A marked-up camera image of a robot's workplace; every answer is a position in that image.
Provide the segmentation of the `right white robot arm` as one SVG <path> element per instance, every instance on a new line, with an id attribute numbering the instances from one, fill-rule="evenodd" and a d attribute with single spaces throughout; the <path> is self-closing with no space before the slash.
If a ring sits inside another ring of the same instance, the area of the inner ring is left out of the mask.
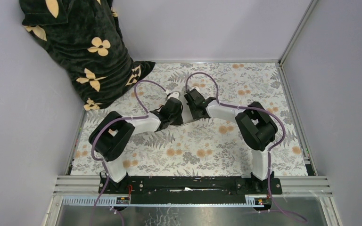
<path id="1" fill-rule="evenodd" d="M 273 178 L 269 145 L 278 132 L 278 127 L 269 113 L 259 102 L 248 106 L 235 106 L 221 103 L 215 97 L 204 98 L 197 89 L 190 89 L 184 94 L 184 98 L 193 120 L 215 118 L 233 122 L 238 126 L 243 140 L 252 149 L 251 175 L 254 179 L 251 187 L 258 194 L 265 193 Z"/>

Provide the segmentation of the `white cardboard paper box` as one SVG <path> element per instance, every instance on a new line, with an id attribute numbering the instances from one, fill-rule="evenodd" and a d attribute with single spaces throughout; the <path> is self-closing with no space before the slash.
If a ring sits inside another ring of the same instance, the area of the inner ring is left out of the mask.
<path id="1" fill-rule="evenodd" d="M 184 93 L 181 93 L 181 92 L 171 92 L 168 96 L 168 99 L 170 97 L 174 97 L 178 100 L 181 101 L 182 103 L 182 106 L 183 106 L 183 109 L 182 109 L 182 121 L 183 121 L 183 125 L 184 124 L 187 124 L 187 123 L 192 123 L 192 122 L 195 122 L 196 120 L 193 119 L 192 117 L 192 114 L 191 114 L 191 111 L 190 111 L 190 108 L 188 106 L 188 102 L 187 100 L 185 99 L 184 97 Z"/>

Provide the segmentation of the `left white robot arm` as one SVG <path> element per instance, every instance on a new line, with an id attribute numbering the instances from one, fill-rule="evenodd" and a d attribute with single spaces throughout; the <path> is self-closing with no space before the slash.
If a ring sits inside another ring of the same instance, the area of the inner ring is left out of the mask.
<path id="1" fill-rule="evenodd" d="M 170 125 L 183 124 L 182 102 L 174 97 L 167 99 L 164 106 L 150 111 L 145 116 L 125 117 L 116 111 L 110 112 L 89 137 L 92 151 L 103 157 L 109 187 L 117 194 L 127 189 L 127 171 L 120 156 L 132 135 L 157 132 Z"/>

